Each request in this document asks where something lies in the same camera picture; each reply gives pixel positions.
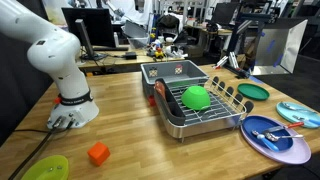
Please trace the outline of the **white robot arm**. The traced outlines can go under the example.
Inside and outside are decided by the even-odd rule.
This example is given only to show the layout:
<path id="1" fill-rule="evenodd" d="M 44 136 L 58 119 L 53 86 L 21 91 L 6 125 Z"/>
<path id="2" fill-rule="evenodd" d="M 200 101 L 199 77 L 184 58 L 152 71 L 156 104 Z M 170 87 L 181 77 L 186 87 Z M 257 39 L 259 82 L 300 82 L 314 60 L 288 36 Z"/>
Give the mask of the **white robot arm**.
<path id="1" fill-rule="evenodd" d="M 55 82 L 60 98 L 51 110 L 47 127 L 81 128 L 97 117 L 86 77 L 76 65 L 79 39 L 30 11 L 17 0 L 0 0 L 0 32 L 31 44 L 27 58 Z"/>

